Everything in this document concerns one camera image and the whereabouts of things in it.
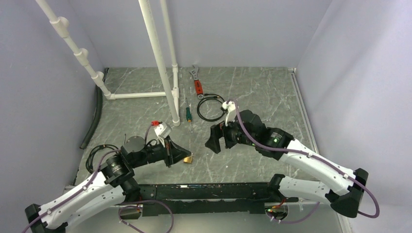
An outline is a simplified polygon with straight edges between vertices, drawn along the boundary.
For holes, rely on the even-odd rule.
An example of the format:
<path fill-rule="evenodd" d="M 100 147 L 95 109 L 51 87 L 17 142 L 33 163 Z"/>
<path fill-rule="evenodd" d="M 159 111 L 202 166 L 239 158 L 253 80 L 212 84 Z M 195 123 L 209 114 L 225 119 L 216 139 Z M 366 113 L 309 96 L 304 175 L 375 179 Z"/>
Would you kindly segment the small brass padlock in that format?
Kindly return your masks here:
<path fill-rule="evenodd" d="M 191 164 L 193 161 L 193 156 L 188 156 L 186 158 L 183 159 L 183 162 L 186 164 Z"/>

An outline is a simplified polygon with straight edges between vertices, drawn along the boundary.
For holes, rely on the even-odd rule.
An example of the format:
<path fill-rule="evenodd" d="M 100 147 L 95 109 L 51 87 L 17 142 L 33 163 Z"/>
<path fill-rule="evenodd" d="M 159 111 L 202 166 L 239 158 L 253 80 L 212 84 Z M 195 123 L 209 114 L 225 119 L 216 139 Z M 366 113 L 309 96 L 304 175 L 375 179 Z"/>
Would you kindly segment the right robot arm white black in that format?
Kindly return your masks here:
<path fill-rule="evenodd" d="M 273 201 L 284 198 L 303 198 L 328 204 L 335 212 L 350 218 L 360 214 L 368 172 L 340 166 L 315 153 L 298 139 L 280 128 L 266 127 L 260 117 L 250 110 L 240 112 L 233 121 L 221 122 L 210 128 L 205 146 L 214 153 L 221 152 L 220 139 L 230 149 L 237 144 L 253 146 L 262 156 L 292 165 L 315 181 L 299 180 L 275 174 L 268 187 Z"/>

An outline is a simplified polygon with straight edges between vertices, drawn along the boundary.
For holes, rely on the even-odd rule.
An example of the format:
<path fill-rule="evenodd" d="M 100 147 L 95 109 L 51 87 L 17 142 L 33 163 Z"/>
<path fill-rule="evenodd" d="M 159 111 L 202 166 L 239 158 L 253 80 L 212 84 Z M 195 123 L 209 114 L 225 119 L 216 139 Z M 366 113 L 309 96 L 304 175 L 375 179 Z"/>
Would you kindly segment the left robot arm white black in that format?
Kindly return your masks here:
<path fill-rule="evenodd" d="M 29 205 L 25 209 L 29 223 L 23 231 L 65 233 L 111 205 L 141 201 L 134 168 L 158 161 L 170 167 L 190 155 L 169 136 L 155 145 L 140 136 L 131 137 L 119 150 L 106 153 L 96 170 L 79 185 L 46 204 Z"/>

